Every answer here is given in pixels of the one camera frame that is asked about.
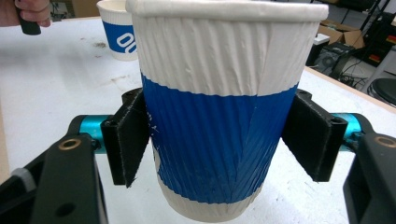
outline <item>blue stripe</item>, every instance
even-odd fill
[[[133,53],[136,50],[136,43],[134,39],[134,27],[132,25],[115,25],[108,22],[103,21],[103,26],[105,27],[107,42],[110,48],[119,53],[125,53],[125,50],[128,53]],[[117,38],[123,35],[128,35],[121,39],[121,45],[117,43]],[[127,46],[123,46],[126,41],[131,42],[127,44]]]
[[[199,203],[236,203],[262,184],[297,85],[268,96],[172,90],[142,75],[159,176]]]

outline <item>cardboard box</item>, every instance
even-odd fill
[[[360,29],[340,24],[336,21],[322,21],[318,28],[318,33],[329,36],[329,44],[338,41],[353,46],[355,49],[364,47],[364,40]]]
[[[97,17],[99,16],[99,9],[96,7],[96,3],[99,0],[72,0],[73,8],[77,18],[81,17]]]

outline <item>white paper cup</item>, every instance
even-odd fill
[[[137,59],[132,16],[125,10],[125,0],[104,0],[96,5],[105,27],[108,45],[114,58],[122,61]]]
[[[128,0],[157,174],[181,215],[220,222],[262,189],[322,5]]]

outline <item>white cup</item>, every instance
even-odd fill
[[[127,10],[163,195],[185,217],[238,217],[262,189],[327,7],[128,0]]]
[[[96,5],[105,27],[108,45],[114,58],[121,61],[137,59],[132,16],[125,10],[125,0],[104,0]]]

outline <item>black plastic bracket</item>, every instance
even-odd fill
[[[0,223],[107,223],[93,155],[99,145],[78,132],[84,118],[75,117],[65,137],[24,167],[36,189],[18,176],[0,186]]]
[[[114,185],[129,188],[149,142],[149,122],[141,88],[124,93],[122,101],[101,129]]]
[[[347,122],[311,98],[311,93],[297,90],[282,139],[312,179],[325,182],[330,180]]]
[[[344,184],[351,224],[396,223],[396,139],[365,134]]]

